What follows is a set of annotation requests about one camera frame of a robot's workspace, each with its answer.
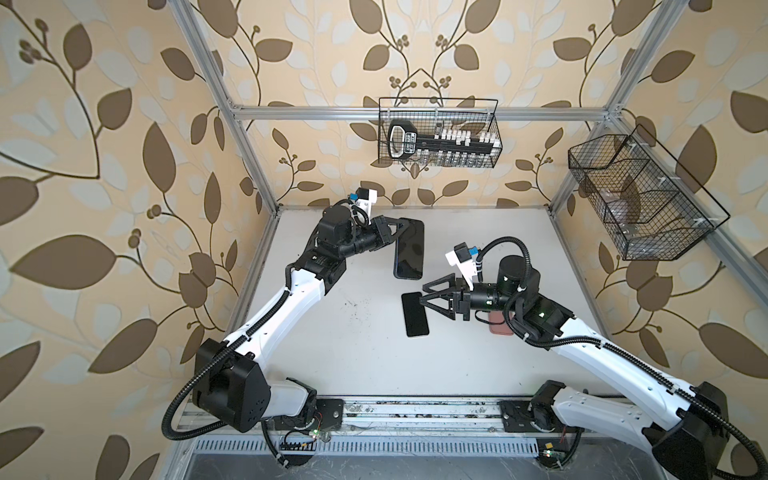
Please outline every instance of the black wire basket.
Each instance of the black wire basket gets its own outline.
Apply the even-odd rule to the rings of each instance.
[[[382,97],[379,161],[493,168],[504,147],[497,106],[486,98]]]
[[[652,146],[674,159],[674,174],[657,164]],[[570,148],[568,168],[623,260],[676,260],[730,218],[642,125],[629,135],[603,135]],[[701,200],[717,212],[703,212]]]

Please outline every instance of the wire mesh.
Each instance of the wire mesh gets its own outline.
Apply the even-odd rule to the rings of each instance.
[[[379,163],[493,168],[504,147],[497,104],[484,98],[380,98]]]
[[[568,150],[568,168],[622,259],[675,260],[730,215],[700,184],[696,190],[720,205],[726,218],[718,222],[697,207],[680,177],[668,175],[648,153],[646,137],[635,129],[576,145]]]

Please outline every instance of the white tabletop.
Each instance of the white tabletop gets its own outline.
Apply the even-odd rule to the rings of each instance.
[[[544,210],[374,207],[373,215],[424,222],[424,277],[413,281],[392,275],[394,246],[349,258],[341,280],[277,347],[266,368],[268,378],[294,377],[320,395],[531,395],[548,379],[592,394],[616,393],[570,360],[512,336],[494,335],[474,319],[452,321],[427,310],[429,335],[406,336],[401,294],[458,274],[445,260],[454,245],[482,247],[509,235],[528,246],[533,267],[541,273],[541,293],[596,327]],[[319,219],[319,210],[283,212],[249,315],[282,287],[285,266],[298,258]],[[485,281],[495,282],[499,260],[510,254],[519,254],[510,243],[492,250],[484,262]]]

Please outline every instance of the small black smartphone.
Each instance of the small black smartphone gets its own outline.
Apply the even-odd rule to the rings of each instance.
[[[424,275],[424,222],[405,220],[408,228],[395,245],[395,278],[420,280]]]
[[[402,298],[402,314],[406,318],[407,336],[429,335],[429,325],[427,325],[427,312],[424,306],[419,303],[422,297],[421,292],[404,293]]]

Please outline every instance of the wallpaper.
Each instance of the wallpaper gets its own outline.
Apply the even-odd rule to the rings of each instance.
[[[168,8],[0,0],[0,45],[0,478],[150,478],[266,212]]]
[[[311,207],[361,186],[377,190],[382,205],[547,205],[567,173],[568,148],[588,133],[578,121],[500,122],[504,148],[489,169],[379,159],[372,122],[249,121],[246,127],[278,203]]]
[[[689,3],[625,114],[645,125],[732,213],[723,226],[768,266],[768,5]],[[681,169],[675,165],[684,179]],[[614,341],[728,395],[731,421],[768,442],[768,313],[705,243],[674,262],[620,260],[584,192],[559,220]],[[733,439],[720,465],[756,466]]]
[[[602,106],[654,0],[192,0],[230,96],[261,106],[363,97]]]

